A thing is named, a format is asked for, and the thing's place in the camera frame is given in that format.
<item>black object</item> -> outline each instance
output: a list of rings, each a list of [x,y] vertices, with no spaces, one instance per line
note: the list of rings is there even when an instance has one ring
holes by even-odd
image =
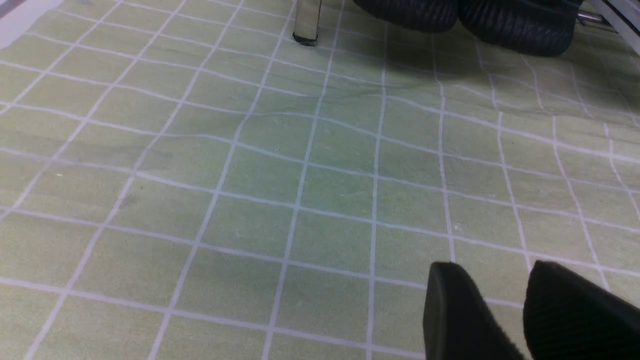
[[[459,0],[459,17],[484,42],[522,54],[554,57],[571,45],[583,1]]]
[[[529,276],[524,333],[535,359],[640,359],[640,310],[552,262]]]
[[[318,37],[316,37],[314,39],[303,38],[303,37],[299,37],[298,35],[293,33],[293,40],[295,40],[298,44],[300,44],[302,46],[316,46],[316,41],[318,40]]]
[[[458,0],[353,0],[377,19],[423,33],[448,31],[458,21]]]
[[[454,263],[431,265],[423,329],[429,360],[524,358]],[[640,309],[553,262],[531,270],[524,334],[535,360],[640,359]]]
[[[524,359],[469,274],[454,263],[431,265],[422,326],[428,360]]]

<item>metal rod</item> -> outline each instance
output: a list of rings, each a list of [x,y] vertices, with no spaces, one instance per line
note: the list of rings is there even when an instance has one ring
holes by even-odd
[[[609,24],[609,22],[599,13],[592,13],[585,10],[578,11],[578,21],[580,24],[584,26],[589,26],[591,28],[597,28],[605,31],[610,31],[612,33],[617,33],[617,31]]]

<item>black rubber foot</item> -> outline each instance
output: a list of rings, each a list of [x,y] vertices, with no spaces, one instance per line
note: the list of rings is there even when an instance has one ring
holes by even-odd
[[[524,333],[536,360],[640,359],[640,309],[548,261],[531,270]]]
[[[316,46],[316,41],[318,40],[318,37],[314,39],[303,38],[296,35],[296,33],[293,33],[293,40],[297,41],[297,43],[302,46]]]
[[[422,321],[429,360],[524,360],[460,265],[431,264]]]

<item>green grid mat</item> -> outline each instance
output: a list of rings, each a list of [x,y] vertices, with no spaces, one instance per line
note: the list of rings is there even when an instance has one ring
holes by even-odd
[[[524,350],[528,269],[640,304],[640,60],[325,0],[68,0],[0,50],[2,359],[424,358],[432,261]]]

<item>ribbed black hose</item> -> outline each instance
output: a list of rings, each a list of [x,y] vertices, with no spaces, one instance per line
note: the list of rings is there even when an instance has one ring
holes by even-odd
[[[477,38],[522,54],[554,57],[571,45],[582,0],[459,0],[460,22]]]
[[[448,31],[458,21],[458,0],[353,0],[377,19],[423,33]]]
[[[536,360],[640,359],[640,309],[556,263],[531,271],[524,331]]]

